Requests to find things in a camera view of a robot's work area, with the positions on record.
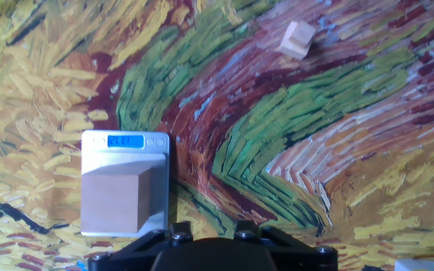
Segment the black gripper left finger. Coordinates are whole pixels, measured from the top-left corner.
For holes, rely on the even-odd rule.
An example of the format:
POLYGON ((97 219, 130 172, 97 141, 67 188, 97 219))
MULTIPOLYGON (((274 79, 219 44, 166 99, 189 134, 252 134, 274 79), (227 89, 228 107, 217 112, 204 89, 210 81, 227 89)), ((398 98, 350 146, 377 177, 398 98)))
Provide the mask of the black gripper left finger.
POLYGON ((91 256, 87 261, 88 270, 150 270, 161 252, 193 240, 190 221, 174 223, 168 230, 149 231, 119 251, 91 256))

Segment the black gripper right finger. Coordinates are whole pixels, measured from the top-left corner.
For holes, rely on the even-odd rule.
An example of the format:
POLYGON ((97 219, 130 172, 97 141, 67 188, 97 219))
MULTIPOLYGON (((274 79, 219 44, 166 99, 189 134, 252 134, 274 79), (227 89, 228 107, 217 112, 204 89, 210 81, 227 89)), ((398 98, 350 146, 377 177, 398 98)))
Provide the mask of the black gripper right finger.
POLYGON ((278 270, 338 271, 338 251, 327 245, 311 247, 284 231, 238 221, 234 239, 264 248, 278 270))

